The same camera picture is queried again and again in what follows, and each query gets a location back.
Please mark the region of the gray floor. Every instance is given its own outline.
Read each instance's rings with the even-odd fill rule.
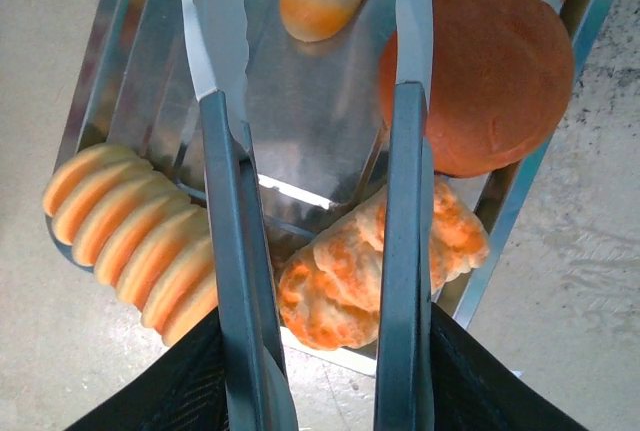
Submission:
[[[616,0],[470,330],[594,430],[640,429],[640,0]],[[158,337],[40,209],[97,0],[0,0],[0,429],[61,429]],[[373,382],[288,351],[300,427],[370,429]]]

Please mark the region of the round bun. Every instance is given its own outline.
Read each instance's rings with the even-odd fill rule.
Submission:
[[[571,98],[567,31],[541,0],[433,0],[434,57],[425,133],[435,170],[472,177],[519,161],[553,133]],[[380,61],[391,122],[394,35]]]

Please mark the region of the metal tongs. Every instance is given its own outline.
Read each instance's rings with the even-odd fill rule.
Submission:
[[[245,0],[182,0],[200,105],[206,196],[232,430],[297,430],[245,109]],[[433,429],[427,243],[433,167],[422,138],[431,0],[397,0],[398,72],[388,184],[375,429]]]

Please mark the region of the stainless steel tray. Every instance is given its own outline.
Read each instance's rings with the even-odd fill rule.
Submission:
[[[613,0],[545,1],[571,33],[577,77]],[[303,45],[285,32],[277,2],[251,2],[247,71],[276,273],[295,250],[384,182],[387,132],[379,112],[378,58],[395,27],[395,0],[367,0],[334,39]],[[89,145],[117,142],[204,204],[202,135],[181,12],[180,0],[99,1],[56,168]],[[485,266],[434,297],[463,327],[478,307],[546,149],[547,144],[488,176],[452,180],[490,232],[492,248]],[[70,259],[69,248],[52,239]],[[375,347],[357,353],[367,358],[348,350],[312,354],[371,374]]]

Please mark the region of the concrete floor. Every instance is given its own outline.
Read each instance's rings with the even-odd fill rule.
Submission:
[[[0,429],[61,429],[163,351],[50,243],[41,192],[97,0],[0,0]],[[470,331],[593,430],[640,429],[640,0],[616,0]],[[288,350],[300,427],[371,429],[370,378]]]

